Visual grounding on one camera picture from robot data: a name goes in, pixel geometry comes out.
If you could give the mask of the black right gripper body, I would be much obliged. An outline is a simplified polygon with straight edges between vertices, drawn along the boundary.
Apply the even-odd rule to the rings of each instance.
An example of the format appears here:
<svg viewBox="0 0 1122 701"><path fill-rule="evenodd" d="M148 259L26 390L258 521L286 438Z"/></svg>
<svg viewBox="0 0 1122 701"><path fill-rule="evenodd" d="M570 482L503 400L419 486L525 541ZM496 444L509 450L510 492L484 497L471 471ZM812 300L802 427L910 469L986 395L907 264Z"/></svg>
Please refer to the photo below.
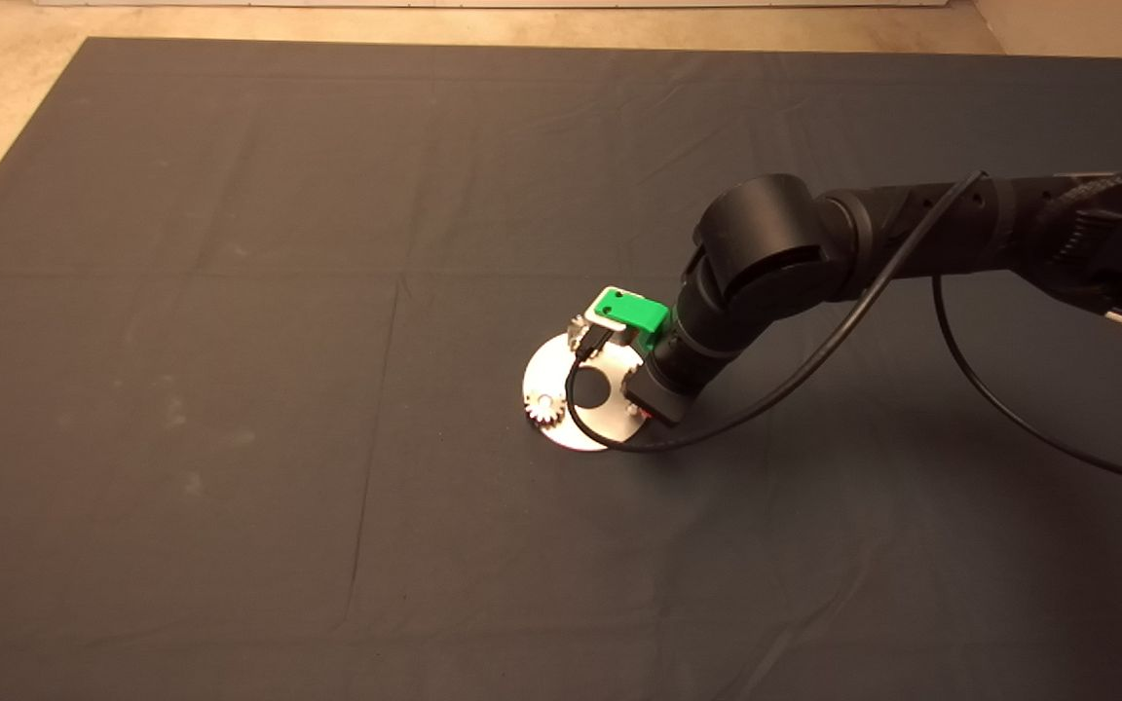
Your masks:
<svg viewBox="0 0 1122 701"><path fill-rule="evenodd" d="M680 425L693 405L693 391L669 381L654 356L649 356L635 371L627 373L622 391L642 412L654 413L666 426Z"/></svg>

